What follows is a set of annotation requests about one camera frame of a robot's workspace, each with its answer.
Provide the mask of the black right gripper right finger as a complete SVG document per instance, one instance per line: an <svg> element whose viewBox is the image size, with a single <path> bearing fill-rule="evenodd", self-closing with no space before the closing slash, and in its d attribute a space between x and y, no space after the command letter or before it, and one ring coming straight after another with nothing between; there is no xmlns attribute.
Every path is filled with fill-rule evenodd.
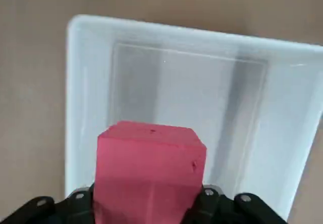
<svg viewBox="0 0 323 224"><path fill-rule="evenodd" d="M230 199L220 187L204 185L186 211L183 223L285 224L287 221L255 194L244 192Z"/></svg>

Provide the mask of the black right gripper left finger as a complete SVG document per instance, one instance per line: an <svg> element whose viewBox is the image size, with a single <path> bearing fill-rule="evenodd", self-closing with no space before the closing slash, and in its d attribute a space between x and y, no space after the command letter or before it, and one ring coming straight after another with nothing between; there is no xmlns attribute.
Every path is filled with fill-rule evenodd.
<svg viewBox="0 0 323 224"><path fill-rule="evenodd" d="M95 223L93 190L94 185L76 189L60 202L49 196L35 197L1 223Z"/></svg>

